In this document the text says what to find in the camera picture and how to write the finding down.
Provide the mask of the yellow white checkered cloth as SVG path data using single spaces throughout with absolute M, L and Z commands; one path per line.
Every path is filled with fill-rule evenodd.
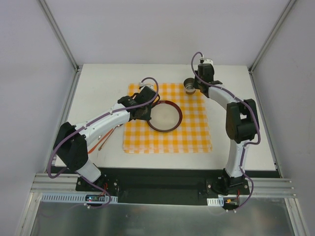
M 153 130 L 145 121 L 133 120 L 125 125 L 123 150 L 130 154 L 204 153 L 213 145 L 201 93 L 185 93 L 179 83 L 159 84 L 161 100 L 174 102 L 182 111 L 179 127 L 170 132 Z

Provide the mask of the metal cup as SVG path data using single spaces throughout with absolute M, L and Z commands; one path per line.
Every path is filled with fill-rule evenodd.
M 186 78 L 183 82 L 185 93 L 188 95 L 192 95 L 195 93 L 196 89 L 193 86 L 194 78 Z

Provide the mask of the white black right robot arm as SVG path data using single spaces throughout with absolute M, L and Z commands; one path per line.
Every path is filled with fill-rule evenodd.
M 247 143 L 260 135 L 256 102 L 253 99 L 240 99 L 223 87 L 222 82 L 214 80 L 214 67 L 202 61 L 194 71 L 193 87 L 207 98 L 217 102 L 226 111 L 225 130 L 230 139 L 230 150 L 224 168 L 228 178 L 221 183 L 222 190 L 233 194 L 239 188 L 236 178 L 244 174 L 243 163 L 247 155 Z

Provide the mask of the red rimmed cream plate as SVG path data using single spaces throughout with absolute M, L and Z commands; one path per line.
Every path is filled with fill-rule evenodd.
M 183 120 L 181 108 L 169 100 L 161 100 L 151 109 L 151 119 L 147 121 L 150 128 L 167 133 L 177 129 Z

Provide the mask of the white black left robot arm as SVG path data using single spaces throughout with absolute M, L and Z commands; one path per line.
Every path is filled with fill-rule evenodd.
M 72 125 L 64 123 L 58 132 L 53 154 L 57 155 L 68 169 L 87 180 L 87 186 L 99 191 L 104 186 L 100 169 L 89 159 L 88 147 L 116 126 L 133 119 L 149 120 L 151 105 L 157 97 L 151 86 L 143 86 L 133 97 L 124 96 L 110 109 L 88 121 Z

